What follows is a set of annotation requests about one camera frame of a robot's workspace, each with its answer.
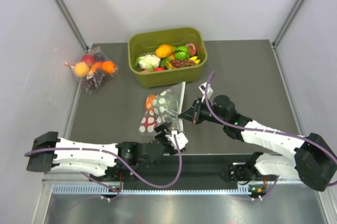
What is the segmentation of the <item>polka dot zip top bag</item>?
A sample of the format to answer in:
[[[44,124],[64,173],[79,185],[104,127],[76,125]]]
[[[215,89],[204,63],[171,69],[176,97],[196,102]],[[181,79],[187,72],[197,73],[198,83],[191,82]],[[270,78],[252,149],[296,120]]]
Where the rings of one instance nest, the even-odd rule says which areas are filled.
[[[143,136],[154,136],[155,127],[168,123],[170,129],[183,130],[182,112],[186,82],[181,82],[162,91],[158,95],[150,95],[145,102],[145,114],[138,126]]]

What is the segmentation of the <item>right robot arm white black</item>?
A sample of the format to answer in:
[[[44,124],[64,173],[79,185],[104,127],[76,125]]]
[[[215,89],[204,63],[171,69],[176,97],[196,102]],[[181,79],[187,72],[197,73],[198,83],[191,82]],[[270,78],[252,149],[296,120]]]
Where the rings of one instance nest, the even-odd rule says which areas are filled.
[[[336,173],[336,155],[318,134],[291,135],[264,126],[238,113],[225,95],[216,96],[212,104],[197,98],[179,118],[196,125],[203,121],[221,124],[230,138],[274,152],[255,152],[245,164],[230,165],[227,171],[232,179],[252,181],[274,175],[298,179],[316,191],[334,185],[331,180]]]

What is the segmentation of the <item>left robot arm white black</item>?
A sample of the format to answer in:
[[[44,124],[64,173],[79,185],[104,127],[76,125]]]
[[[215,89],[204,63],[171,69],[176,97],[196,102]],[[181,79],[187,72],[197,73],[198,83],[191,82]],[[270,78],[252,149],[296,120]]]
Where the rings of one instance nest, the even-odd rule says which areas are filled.
[[[188,140],[181,131],[170,130],[166,123],[155,128],[154,140],[146,143],[124,141],[118,144],[88,144],[59,137],[49,131],[33,141],[27,171],[85,172],[94,177],[114,180],[121,169],[150,166],[165,154],[183,151]]]

